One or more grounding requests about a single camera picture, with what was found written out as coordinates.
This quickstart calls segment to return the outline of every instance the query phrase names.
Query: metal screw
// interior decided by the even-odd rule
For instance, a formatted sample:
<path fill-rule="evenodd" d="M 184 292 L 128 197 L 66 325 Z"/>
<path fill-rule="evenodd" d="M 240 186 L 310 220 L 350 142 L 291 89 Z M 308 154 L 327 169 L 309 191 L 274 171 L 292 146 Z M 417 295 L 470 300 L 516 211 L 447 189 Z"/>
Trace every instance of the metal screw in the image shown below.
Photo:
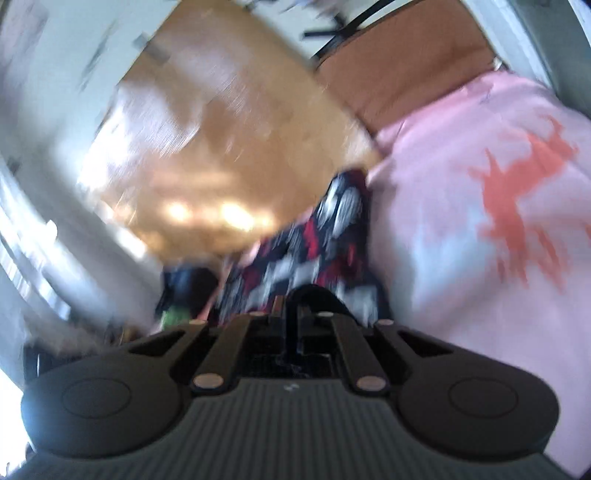
<path fill-rule="evenodd" d="M 366 392 L 379 392 L 386 386 L 386 381 L 380 377 L 367 375 L 357 380 L 357 388 Z"/>
<path fill-rule="evenodd" d="M 223 385 L 223 377 L 218 374 L 201 374 L 193 378 L 196 387 L 213 390 Z"/>

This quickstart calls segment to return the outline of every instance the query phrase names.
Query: green object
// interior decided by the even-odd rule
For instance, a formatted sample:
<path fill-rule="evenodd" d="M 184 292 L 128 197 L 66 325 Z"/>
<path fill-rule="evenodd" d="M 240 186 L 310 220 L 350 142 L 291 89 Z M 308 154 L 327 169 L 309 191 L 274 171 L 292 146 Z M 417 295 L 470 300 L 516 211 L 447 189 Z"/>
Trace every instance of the green object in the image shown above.
<path fill-rule="evenodd" d="M 160 323 L 162 325 L 162 329 L 166 329 L 189 323 L 190 320 L 191 314 L 188 309 L 170 307 L 165 312 L 162 312 Z"/>

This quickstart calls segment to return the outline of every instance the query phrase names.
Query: ribbed gray surface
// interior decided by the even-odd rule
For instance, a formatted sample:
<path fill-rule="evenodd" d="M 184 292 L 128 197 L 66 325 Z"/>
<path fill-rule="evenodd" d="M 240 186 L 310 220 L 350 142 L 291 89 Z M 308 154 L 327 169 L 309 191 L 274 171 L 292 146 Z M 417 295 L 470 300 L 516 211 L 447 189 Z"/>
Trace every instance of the ribbed gray surface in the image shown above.
<path fill-rule="evenodd" d="M 297 388 L 288 388 L 297 384 Z M 566 480 L 542 456 L 477 465 L 423 446 L 381 400 L 336 380 L 242 380 L 194 401 L 166 437 L 137 452 L 79 461 L 39 454 L 15 479 Z"/>

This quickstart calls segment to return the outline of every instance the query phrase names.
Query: brown cushion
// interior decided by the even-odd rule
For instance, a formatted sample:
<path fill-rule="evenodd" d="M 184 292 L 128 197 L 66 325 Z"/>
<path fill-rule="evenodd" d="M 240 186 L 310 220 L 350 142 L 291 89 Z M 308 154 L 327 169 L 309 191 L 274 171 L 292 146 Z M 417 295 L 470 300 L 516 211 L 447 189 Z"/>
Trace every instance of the brown cushion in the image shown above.
<path fill-rule="evenodd" d="M 375 133 L 492 70 L 494 58 L 459 0 L 417 0 L 337 48 L 317 78 Z"/>

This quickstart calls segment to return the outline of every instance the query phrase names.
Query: black plastic device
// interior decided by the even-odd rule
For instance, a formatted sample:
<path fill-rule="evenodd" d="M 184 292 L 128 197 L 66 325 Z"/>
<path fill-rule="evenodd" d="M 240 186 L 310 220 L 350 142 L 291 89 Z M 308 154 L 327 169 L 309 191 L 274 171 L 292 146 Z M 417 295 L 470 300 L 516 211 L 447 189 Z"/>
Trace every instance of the black plastic device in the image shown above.
<path fill-rule="evenodd" d="M 321 290 L 39 377 L 14 478 L 569 478 L 543 455 L 542 380 L 389 319 L 363 329 Z"/>

